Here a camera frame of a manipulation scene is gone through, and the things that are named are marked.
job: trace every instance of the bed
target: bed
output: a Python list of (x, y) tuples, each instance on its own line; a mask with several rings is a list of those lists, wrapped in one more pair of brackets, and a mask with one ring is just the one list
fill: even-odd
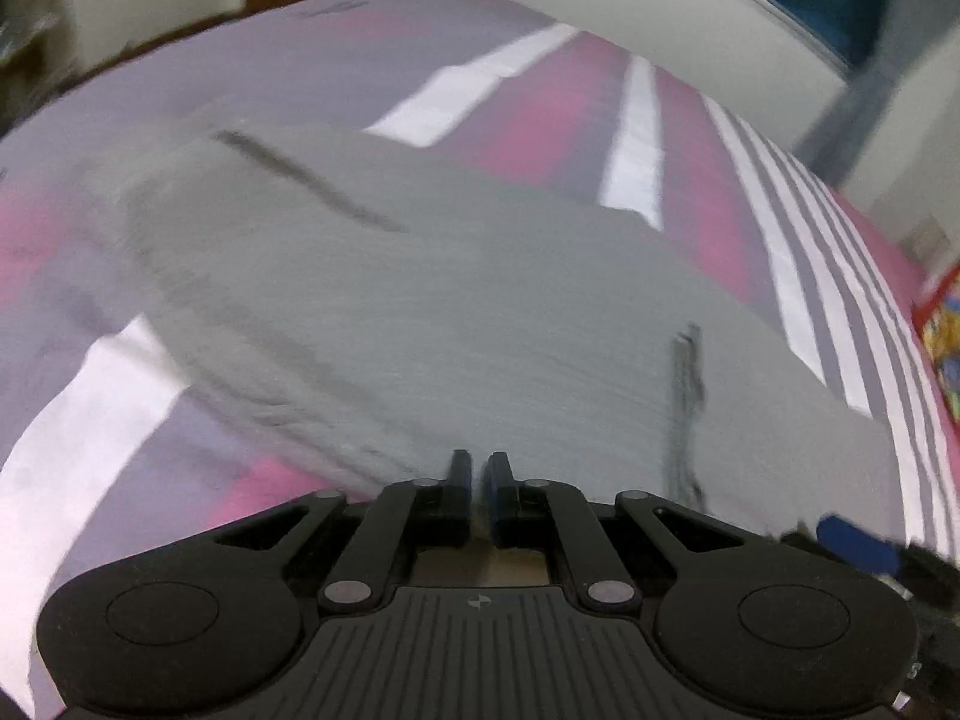
[(421, 471), (365, 475), (346, 441), (311, 454), (224, 408), (175, 361), (157, 296), (114, 245), (112, 206), (168, 186), (144, 154), (198, 138), (262, 152), (250, 133), (278, 129), (294, 153), (317, 127), (642, 220), (776, 335), (809, 376), (798, 388), (880, 425), (885, 535), (956, 556), (956, 440), (906, 319), (923, 274), (841, 196), (666, 71), (513, 2), (304, 1), (98, 76), (0, 142), (0, 685), (32, 716), (60, 706), (32, 627), (65, 581), (317, 488), (365, 497)]

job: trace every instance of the gray curtain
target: gray curtain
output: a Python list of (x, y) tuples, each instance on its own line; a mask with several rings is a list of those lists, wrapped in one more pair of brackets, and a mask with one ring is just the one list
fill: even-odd
[(880, 40), (846, 90), (814, 124), (797, 156), (824, 181), (847, 177), (896, 92), (896, 84), (960, 18), (960, 0), (890, 0)]

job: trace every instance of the logo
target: logo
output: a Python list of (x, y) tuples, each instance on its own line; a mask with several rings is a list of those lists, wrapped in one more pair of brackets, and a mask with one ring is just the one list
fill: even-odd
[(467, 599), (467, 603), (473, 608), (483, 608), (491, 605), (493, 601), (486, 595), (474, 595), (472, 598)]

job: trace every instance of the white stripe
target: white stripe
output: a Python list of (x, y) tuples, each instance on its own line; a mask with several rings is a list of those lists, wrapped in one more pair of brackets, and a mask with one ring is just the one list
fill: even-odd
[(784, 231), (779, 228), (776, 215), (770, 207), (770, 200), (760, 184), (757, 169), (752, 165), (750, 156), (747, 155), (740, 138), (727, 120), (723, 108), (708, 97), (704, 97), (704, 103), (727, 151), (733, 158), (733, 167), (739, 176), (754, 217), (757, 219), (757, 225), (760, 225), (760, 234), (770, 260), (770, 274), (774, 280), (776, 302), (779, 304), (781, 317), (784, 320), (786, 341), (791, 351), (813, 371), (813, 375), (826, 384), (824, 367), (820, 362), (820, 353), (817, 349), (817, 338), (813, 332), (813, 322), (803, 297), (803, 287), (800, 285), (797, 263), (787, 245)]
[[(853, 269), (851, 268), (850, 264), (848, 264), (846, 257), (843, 254), (843, 250), (841, 250), (840, 245), (838, 245), (832, 229), (830, 229), (829, 225), (827, 224), (827, 219), (824, 217), (819, 203), (816, 201), (813, 194), (810, 193), (810, 189), (805, 181), (803, 181), (803, 177), (799, 175), (799, 173), (795, 170), (795, 167), (791, 164), (790, 160), (785, 157), (784, 153), (774, 143), (771, 143), (770, 146), (771, 148), (774, 148), (779, 156), (784, 158), (784, 164), (786, 165), (794, 184), (797, 186), (800, 196), (803, 198), (803, 201), (805, 201), (805, 205), (808, 207), (810, 215), (812, 216), (817, 229), (820, 230), (821, 235), (824, 237), (824, 241), (827, 243), (827, 246), (832, 252), (834, 261), (836, 261), (838, 268), (844, 275), (844, 281), (847, 284), (850, 294), (853, 296), (853, 300), (856, 302), (860, 315), (863, 319), (863, 326), (867, 333), (867, 342), (869, 343), (870, 351), (874, 356), (874, 361), (877, 365), (877, 376), (880, 377), (880, 389), (882, 389), (883, 397), (887, 403), (886, 418), (890, 425), (891, 438), (894, 442), (896, 466), (899, 469), (899, 483), (901, 484), (901, 498), (902, 501), (904, 501), (905, 538), (906, 541), (923, 539), (925, 524), (923, 523), (923, 505), (920, 502), (920, 477), (918, 468), (923, 466), (923, 468), (928, 471), (929, 474), (930, 463), (929, 458), (925, 454), (926, 437), (923, 435), (923, 440), (920, 441), (920, 436), (918, 435), (918, 452), (920, 455), (918, 457), (917, 454), (914, 453), (913, 446), (910, 443), (910, 434), (909, 429), (907, 428), (907, 413), (904, 410), (904, 401), (901, 398), (899, 386), (896, 384), (896, 373), (894, 372), (893, 361), (890, 358), (884, 333), (880, 327), (880, 319), (882, 319), (882, 317), (877, 315), (877, 311), (875, 310), (874, 306), (872, 306), (867, 300), (866, 293), (864, 293), (864, 290), (859, 284), (856, 275), (853, 273)], [(904, 379), (907, 381), (907, 391), (910, 394), (909, 381), (911, 376), (902, 356), (901, 366), (904, 370)], [(910, 394), (910, 406), (912, 409), (917, 408), (915, 391), (913, 394)], [(941, 524), (943, 523), (943, 517), (940, 517), (940, 522)], [(936, 527), (936, 523), (937, 517), (934, 517), (935, 531), (937, 533), (942, 533), (940, 528)]]
[(486, 53), (466, 65), (440, 68), (365, 132), (426, 148), (448, 135), (503, 79), (519, 76), (579, 32), (555, 23)]
[(636, 211), (651, 227), (664, 229), (663, 166), (656, 70), (646, 59), (634, 56), (620, 104), (620, 126), (600, 186), (600, 205)]
[(870, 401), (867, 399), (867, 388), (863, 384), (863, 372), (860, 370), (860, 356), (857, 354), (856, 344), (853, 342), (847, 309), (844, 306), (843, 298), (840, 296), (840, 290), (837, 289), (833, 275), (827, 266), (827, 260), (824, 259), (824, 253), (820, 250), (817, 242), (813, 240), (813, 233), (810, 231), (803, 214), (800, 213), (797, 199), (787, 185), (784, 175), (774, 163), (770, 152), (767, 151), (762, 138), (750, 125), (745, 122), (743, 122), (743, 125), (747, 136), (757, 150), (757, 155), (760, 156), (760, 162), (765, 167), (770, 180), (773, 181), (776, 195), (779, 196), (781, 206), (793, 225), (800, 247), (810, 262), (810, 269), (813, 271), (813, 278), (817, 283), (817, 290), (823, 303), (824, 318), (827, 319), (827, 328), (833, 341), (833, 348), (836, 350), (840, 379), (843, 382), (847, 404), (858, 412), (872, 416)]
[[(805, 170), (803, 166), (796, 162), (794, 157), (791, 156), (788, 159), (797, 165), (799, 170)], [(898, 347), (898, 353), (908, 355), (910, 360), (916, 366), (916, 370), (919, 372), (919, 376), (917, 377), (907, 373), (906, 371), (908, 371), (908, 368), (904, 367), (904, 375), (909, 380), (913, 381), (914, 384), (918, 378), (920, 379), (920, 394), (923, 396), (926, 414), (930, 419), (930, 424), (933, 429), (933, 455), (939, 466), (942, 479), (944, 480), (944, 487), (946, 488), (946, 505), (950, 520), (947, 526), (953, 531), (955, 550), (957, 544), (960, 543), (960, 508), (957, 504), (957, 493), (953, 483), (953, 473), (949, 466), (949, 457), (947, 456), (947, 439), (944, 435), (943, 425), (940, 421), (940, 415), (937, 410), (936, 398), (939, 397), (939, 395), (935, 394), (933, 385), (930, 383), (930, 378), (926, 374), (923, 359), (920, 357), (920, 351), (918, 351), (917, 345), (913, 343), (913, 328), (910, 327), (910, 325), (906, 322), (904, 315), (901, 314), (901, 310), (896, 304), (896, 298), (894, 298), (894, 295), (890, 290), (890, 286), (887, 284), (886, 279), (880, 272), (880, 268), (877, 266), (874, 258), (872, 258), (872, 255), (870, 255), (870, 250), (867, 249), (866, 242), (864, 242), (860, 231), (857, 230), (856, 225), (854, 225), (853, 222), (847, 218), (847, 215), (844, 213), (843, 209), (837, 205), (836, 200), (833, 198), (833, 195), (829, 191), (827, 185), (819, 180), (819, 178), (816, 176), (812, 176), (811, 178), (813, 179), (814, 186), (817, 187), (817, 194), (821, 199), (824, 210), (826, 210), (826, 212), (833, 219), (837, 230), (840, 232), (841, 238), (844, 240), (844, 242), (846, 242), (846, 245), (851, 252), (853, 266), (856, 267), (858, 274), (860, 274), (863, 284), (868, 290), (870, 290), (870, 294), (874, 296), (877, 305), (883, 309), (880, 317), (884, 324), (886, 324), (890, 336), (894, 338), (894, 342)], [(874, 282), (872, 282), (868, 276), (867, 268), (872, 271), (877, 284), (880, 285), (880, 292), (877, 291), (877, 287), (874, 286)], [(902, 340), (903, 338), (906, 338), (907, 343), (904, 343)], [(937, 483), (932, 479), (930, 480), (930, 483), (934, 497), (942, 495), (939, 485), (937, 485)]]
[(142, 317), (98, 338), (0, 469), (0, 686), (31, 714), (34, 627), (56, 570), (184, 377)]

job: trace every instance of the bed sheet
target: bed sheet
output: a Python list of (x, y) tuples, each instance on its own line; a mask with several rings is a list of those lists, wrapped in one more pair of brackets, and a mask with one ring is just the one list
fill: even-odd
[(956, 555), (955, 439), (904, 315), (919, 276), (841, 197), (666, 71), (513, 2), (306, 1), (99, 76), (0, 142), (0, 685), (33, 716), (60, 706), (32, 628), (65, 581), (326, 485), (376, 492), (220, 413), (145, 319), (90, 166), (174, 122), (326, 122), (637, 212), (889, 426), (906, 533)]

